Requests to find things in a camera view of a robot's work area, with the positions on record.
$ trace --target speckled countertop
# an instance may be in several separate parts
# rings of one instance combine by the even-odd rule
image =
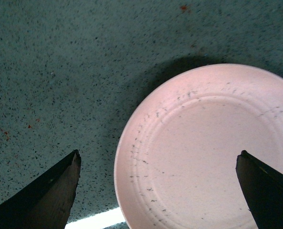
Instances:
[[[115,151],[134,109],[222,62],[283,77],[283,0],[0,1],[0,203],[78,149],[69,222],[117,207]]]

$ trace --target bright light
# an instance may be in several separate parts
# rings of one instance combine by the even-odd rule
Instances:
[[[125,219],[122,215],[121,209],[114,208],[112,210],[69,223],[65,226],[65,229],[104,229],[124,221]]]

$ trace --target plate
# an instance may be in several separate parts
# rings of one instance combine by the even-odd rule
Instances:
[[[131,229],[256,229],[237,179],[242,150],[283,173],[283,79],[239,64],[184,72],[134,111],[114,182]]]

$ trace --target pink plate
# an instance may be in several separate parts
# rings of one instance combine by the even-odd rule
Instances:
[[[237,179],[242,150],[283,173],[283,79],[239,64],[182,73],[128,121],[116,195],[131,229],[256,229]]]

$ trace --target countertop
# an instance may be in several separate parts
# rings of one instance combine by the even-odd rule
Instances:
[[[0,203],[78,149],[69,222],[117,208],[113,164],[132,112],[214,63],[283,77],[283,0],[0,1]]]

